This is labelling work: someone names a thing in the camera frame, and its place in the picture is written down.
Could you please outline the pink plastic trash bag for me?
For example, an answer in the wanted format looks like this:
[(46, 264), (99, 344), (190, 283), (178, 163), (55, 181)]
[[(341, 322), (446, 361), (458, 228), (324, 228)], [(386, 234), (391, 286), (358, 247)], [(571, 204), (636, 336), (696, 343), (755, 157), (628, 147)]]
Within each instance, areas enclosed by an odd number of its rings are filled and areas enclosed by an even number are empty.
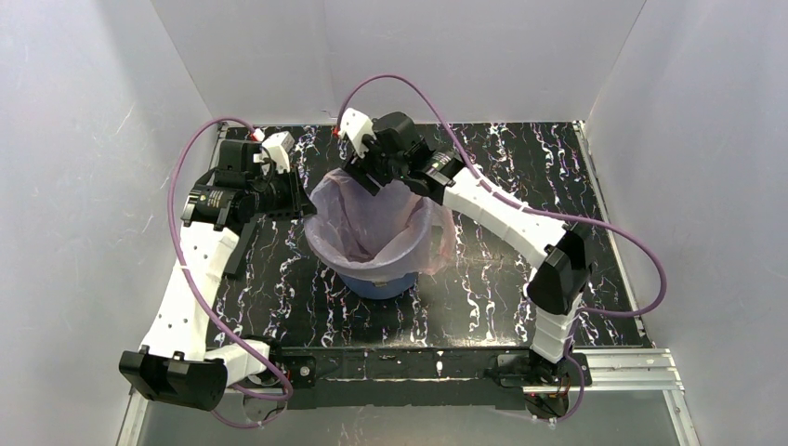
[(454, 262), (452, 212), (392, 182), (370, 194), (346, 172), (328, 172), (309, 195), (304, 220), (314, 255), (334, 271), (367, 282), (409, 273), (434, 275)]

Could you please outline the blue plastic trash bin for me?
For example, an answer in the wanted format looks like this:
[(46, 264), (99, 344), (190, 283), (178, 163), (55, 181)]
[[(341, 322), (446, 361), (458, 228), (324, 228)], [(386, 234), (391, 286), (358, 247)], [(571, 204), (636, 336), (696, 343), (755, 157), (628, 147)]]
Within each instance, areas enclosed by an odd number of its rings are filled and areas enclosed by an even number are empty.
[(351, 292), (369, 300), (387, 300), (402, 295), (417, 284), (418, 276), (417, 272), (412, 272), (387, 282), (372, 282), (339, 274)]

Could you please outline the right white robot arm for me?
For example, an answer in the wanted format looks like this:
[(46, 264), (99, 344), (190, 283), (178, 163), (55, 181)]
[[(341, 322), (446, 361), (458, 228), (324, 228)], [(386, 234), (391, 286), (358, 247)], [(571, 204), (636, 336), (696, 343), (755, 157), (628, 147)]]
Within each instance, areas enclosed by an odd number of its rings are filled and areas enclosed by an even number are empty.
[(431, 149), (402, 112), (372, 119), (349, 108), (339, 119), (338, 135), (353, 150), (344, 171), (372, 195), (400, 182), (410, 192), (474, 220), (527, 260), (533, 275), (525, 294), (536, 307), (532, 353), (543, 365), (564, 362), (591, 272), (586, 247), (590, 228), (567, 226), (517, 204), (458, 151)]

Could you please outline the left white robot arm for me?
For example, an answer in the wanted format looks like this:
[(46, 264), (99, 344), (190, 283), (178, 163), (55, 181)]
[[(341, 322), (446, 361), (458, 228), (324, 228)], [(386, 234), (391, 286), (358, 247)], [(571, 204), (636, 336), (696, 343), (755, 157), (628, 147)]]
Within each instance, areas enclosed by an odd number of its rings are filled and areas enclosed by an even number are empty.
[(210, 350), (206, 333), (221, 282), (243, 273), (260, 218), (291, 221), (314, 213), (289, 154), (286, 131), (223, 139), (217, 163), (192, 186), (176, 217), (180, 255), (163, 301), (138, 349), (119, 372), (142, 397), (212, 411), (226, 387), (267, 371), (270, 342), (251, 338)]

